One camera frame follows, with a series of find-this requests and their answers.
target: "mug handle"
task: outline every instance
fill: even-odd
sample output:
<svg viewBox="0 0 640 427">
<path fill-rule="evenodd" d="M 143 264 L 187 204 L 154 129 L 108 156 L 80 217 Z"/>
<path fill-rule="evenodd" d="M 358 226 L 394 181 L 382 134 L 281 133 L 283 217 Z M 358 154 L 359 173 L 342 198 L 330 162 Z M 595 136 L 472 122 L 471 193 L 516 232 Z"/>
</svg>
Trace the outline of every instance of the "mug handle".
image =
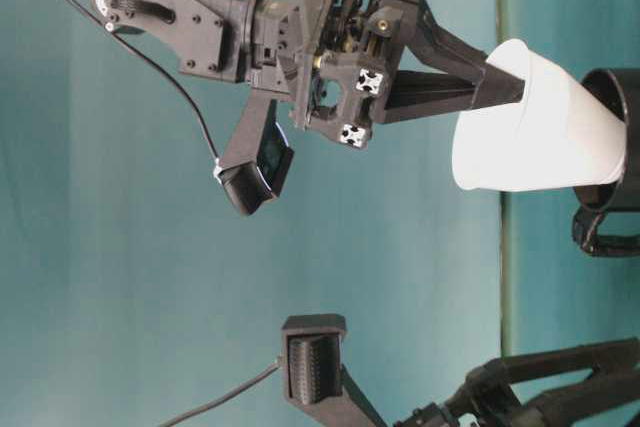
<svg viewBox="0 0 640 427">
<path fill-rule="evenodd" d="M 640 235 L 599 235 L 598 226 L 606 212 L 592 212 L 580 207 L 573 217 L 573 240 L 593 257 L 640 256 Z"/>
</svg>

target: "black mug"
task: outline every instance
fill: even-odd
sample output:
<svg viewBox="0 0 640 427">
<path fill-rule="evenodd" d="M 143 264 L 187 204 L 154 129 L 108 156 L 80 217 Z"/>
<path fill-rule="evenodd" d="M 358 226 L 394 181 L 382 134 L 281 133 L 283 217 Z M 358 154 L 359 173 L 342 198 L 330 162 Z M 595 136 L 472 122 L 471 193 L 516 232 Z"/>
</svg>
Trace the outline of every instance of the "black mug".
<svg viewBox="0 0 640 427">
<path fill-rule="evenodd" d="M 627 127 L 622 174 L 617 182 L 576 187 L 580 209 L 573 218 L 573 240 L 594 257 L 640 255 L 640 235 L 599 235 L 612 212 L 640 212 L 640 69 L 596 69 L 582 85 Z"/>
</svg>

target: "metal bracket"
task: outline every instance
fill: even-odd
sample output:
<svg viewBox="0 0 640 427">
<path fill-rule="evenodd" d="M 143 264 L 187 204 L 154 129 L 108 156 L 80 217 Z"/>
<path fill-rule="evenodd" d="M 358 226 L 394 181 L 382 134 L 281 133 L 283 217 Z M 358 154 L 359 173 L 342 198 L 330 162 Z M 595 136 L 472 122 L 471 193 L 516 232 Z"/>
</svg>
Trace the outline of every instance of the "metal bracket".
<svg viewBox="0 0 640 427">
<path fill-rule="evenodd" d="M 224 19 L 197 0 L 143 1 L 172 10 L 174 20 L 167 22 L 149 14 L 114 9 L 111 0 L 95 0 L 98 10 L 113 28 L 126 26 L 144 30 L 169 45 L 180 58 L 181 73 L 217 78 L 222 67 Z"/>
</svg>

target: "paper cup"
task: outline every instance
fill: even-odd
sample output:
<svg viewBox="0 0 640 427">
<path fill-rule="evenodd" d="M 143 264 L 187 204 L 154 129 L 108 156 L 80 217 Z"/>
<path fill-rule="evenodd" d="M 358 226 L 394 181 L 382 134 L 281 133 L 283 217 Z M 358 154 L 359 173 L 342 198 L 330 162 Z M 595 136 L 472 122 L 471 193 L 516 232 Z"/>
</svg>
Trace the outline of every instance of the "paper cup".
<svg viewBox="0 0 640 427">
<path fill-rule="evenodd" d="M 519 192 L 620 177 L 625 124 L 580 83 L 517 39 L 501 44 L 487 63 L 523 79 L 524 95 L 518 103 L 460 114 L 452 165 L 461 188 Z"/>
</svg>

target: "black plastic part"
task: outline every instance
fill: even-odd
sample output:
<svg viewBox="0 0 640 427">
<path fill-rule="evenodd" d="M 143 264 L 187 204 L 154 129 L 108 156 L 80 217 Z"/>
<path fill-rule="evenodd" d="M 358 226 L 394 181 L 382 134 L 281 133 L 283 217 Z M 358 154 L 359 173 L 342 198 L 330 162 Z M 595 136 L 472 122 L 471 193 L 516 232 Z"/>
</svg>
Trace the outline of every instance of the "black plastic part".
<svg viewBox="0 0 640 427">
<path fill-rule="evenodd" d="M 276 123 L 277 103 L 252 92 L 220 160 L 218 179 L 243 215 L 280 196 L 293 150 Z"/>
<path fill-rule="evenodd" d="M 442 406 L 416 409 L 398 427 L 457 427 L 474 415 L 486 427 L 568 427 L 578 420 L 640 399 L 640 341 L 636 338 L 492 360 L 467 375 Z M 549 390 L 521 404 L 511 385 L 591 370 L 577 384 Z"/>
<path fill-rule="evenodd" d="M 640 212 L 640 69 L 596 69 L 582 84 L 625 122 L 627 151 L 617 182 L 574 189 L 581 207 L 573 218 L 573 239 L 592 256 L 639 256 L 640 235 L 600 235 L 598 227 L 611 212 Z"/>
<path fill-rule="evenodd" d="M 303 405 L 340 395 L 338 334 L 291 339 L 289 363 L 291 394 Z"/>
<path fill-rule="evenodd" d="M 282 327 L 287 401 L 327 427 L 386 427 L 340 361 L 344 317 L 289 317 Z"/>
</svg>

